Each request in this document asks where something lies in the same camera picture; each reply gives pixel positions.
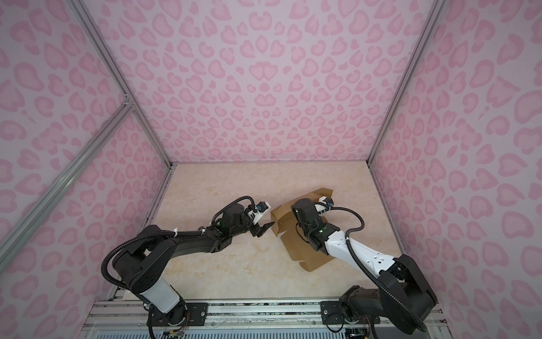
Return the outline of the brown cardboard box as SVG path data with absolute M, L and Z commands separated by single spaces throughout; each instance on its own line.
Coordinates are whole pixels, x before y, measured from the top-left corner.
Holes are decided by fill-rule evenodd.
M 310 199 L 312 202 L 318 201 L 322 197 L 331 198 L 333 190 L 329 188 L 320 188 L 309 192 L 303 196 L 296 197 L 271 211 L 272 221 L 275 223 L 271 229 L 276 237 L 279 237 L 285 246 L 290 259 L 297 262 L 303 270 L 313 272 L 330 261 L 333 257 L 324 254 L 321 251 L 315 251 L 307 239 L 302 234 L 297 220 L 292 212 L 292 206 L 300 199 Z

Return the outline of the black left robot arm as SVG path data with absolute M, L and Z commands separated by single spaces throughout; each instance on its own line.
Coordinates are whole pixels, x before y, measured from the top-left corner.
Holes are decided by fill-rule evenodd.
M 260 225 L 270 210 L 269 203 L 241 197 L 213 216 L 210 225 L 195 231 L 163 230 L 149 225 L 134 238 L 120 244 L 104 257 L 101 274 L 109 283 L 128 290 L 148 310 L 148 326 L 184 326 L 189 311 L 181 295 L 163 278 L 169 261 L 189 254 L 214 254 L 227 248 L 234 237 L 250 233 L 262 237 L 271 227 Z

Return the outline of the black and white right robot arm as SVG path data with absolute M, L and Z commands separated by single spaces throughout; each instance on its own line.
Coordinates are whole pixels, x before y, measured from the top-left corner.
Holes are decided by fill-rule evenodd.
M 354 210 L 336 206 L 330 198 L 300 199 L 291 209 L 314 250 L 359 269 L 375 285 L 373 289 L 353 285 L 340 297 L 338 316 L 343 322 L 365 321 L 372 328 L 376 318 L 384 317 L 407 335 L 427 332 L 425 320 L 438 298 L 412 257 L 392 257 L 354 240 L 352 235 L 365 228 L 364 219 Z M 330 211 L 350 213 L 360 225 L 343 231 L 323 220 L 322 215 Z

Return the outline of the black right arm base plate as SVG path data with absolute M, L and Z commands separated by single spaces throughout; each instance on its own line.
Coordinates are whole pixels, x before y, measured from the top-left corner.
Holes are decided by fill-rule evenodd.
M 339 300 L 322 301 L 319 305 L 324 325 L 369 325 L 372 319 L 368 312 L 356 310 Z

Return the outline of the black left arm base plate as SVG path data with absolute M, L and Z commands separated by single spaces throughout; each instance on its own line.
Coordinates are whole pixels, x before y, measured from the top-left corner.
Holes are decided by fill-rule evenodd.
M 208 303 L 180 301 L 167 313 L 155 305 L 149 306 L 148 326 L 203 326 L 206 321 Z

